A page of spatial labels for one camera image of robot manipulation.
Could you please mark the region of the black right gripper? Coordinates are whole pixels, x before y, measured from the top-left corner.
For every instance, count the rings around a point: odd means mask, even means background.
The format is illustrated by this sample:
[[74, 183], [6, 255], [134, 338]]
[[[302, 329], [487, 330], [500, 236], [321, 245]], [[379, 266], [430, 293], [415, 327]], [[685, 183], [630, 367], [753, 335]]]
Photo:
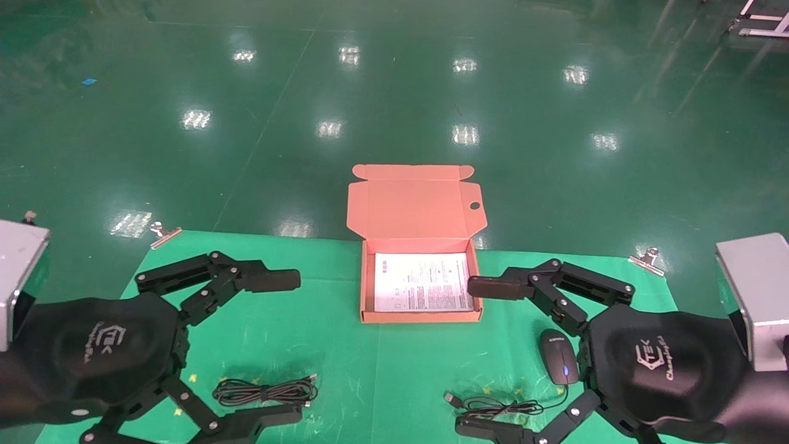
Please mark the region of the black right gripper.
[[600, 398], [597, 413], [632, 438], [724, 441], [719, 417], [749, 368], [727, 321], [679, 311], [609, 307], [579, 341], [579, 373]]

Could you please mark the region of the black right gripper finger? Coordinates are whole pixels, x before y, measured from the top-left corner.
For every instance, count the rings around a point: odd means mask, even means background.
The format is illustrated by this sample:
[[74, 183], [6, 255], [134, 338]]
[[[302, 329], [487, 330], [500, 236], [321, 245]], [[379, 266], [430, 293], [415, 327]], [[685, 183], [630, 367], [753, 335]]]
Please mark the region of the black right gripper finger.
[[603, 306], [631, 305], [634, 285], [550, 259], [532, 268], [508, 267], [501, 276], [470, 276], [468, 294], [487, 300], [529, 300], [565, 334], [579, 337], [589, 320], [569, 292]]
[[456, 418], [456, 433], [493, 443], [563, 443], [592, 416], [599, 416], [633, 442], [657, 442], [653, 426], [657, 417], [656, 398], [643, 390], [618, 396], [585, 390], [573, 401], [558, 403], [558, 407], [561, 412], [535, 432], [520, 424], [502, 422], [501, 417], [515, 414], [534, 416], [547, 411], [548, 407], [536, 401], [504, 403], [492, 397], [466, 400], [456, 397], [456, 408], [462, 410]]

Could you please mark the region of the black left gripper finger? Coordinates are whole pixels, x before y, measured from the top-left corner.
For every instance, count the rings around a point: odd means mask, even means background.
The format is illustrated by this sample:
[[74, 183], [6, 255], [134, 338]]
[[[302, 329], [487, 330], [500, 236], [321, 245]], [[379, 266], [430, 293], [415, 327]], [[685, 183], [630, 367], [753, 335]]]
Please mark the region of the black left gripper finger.
[[211, 251], [136, 276], [141, 294], [164, 296], [197, 284], [201, 288], [181, 302], [179, 318], [183, 325], [200, 325], [243, 290], [266, 293], [298, 289], [301, 275], [296, 269], [272, 270], [260, 260], [236, 260]]
[[[163, 380], [161, 390], [200, 428], [190, 443], [256, 443], [265, 428], [295, 424], [302, 418], [301, 407], [296, 405], [242, 409], [219, 417], [177, 377]], [[107, 411], [101, 421], [82, 433], [81, 443], [150, 442], [119, 433], [126, 420], [126, 413], [118, 409]]]

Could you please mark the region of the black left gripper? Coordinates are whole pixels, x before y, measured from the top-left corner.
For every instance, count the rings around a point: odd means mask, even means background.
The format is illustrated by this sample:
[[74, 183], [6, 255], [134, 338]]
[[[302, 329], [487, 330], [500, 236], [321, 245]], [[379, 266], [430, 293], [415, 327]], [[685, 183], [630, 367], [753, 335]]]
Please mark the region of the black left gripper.
[[161, 383], [180, 375], [187, 350], [178, 310], [157, 295], [34, 305], [1, 356], [2, 426], [113, 411], [135, 421], [164, 400]]

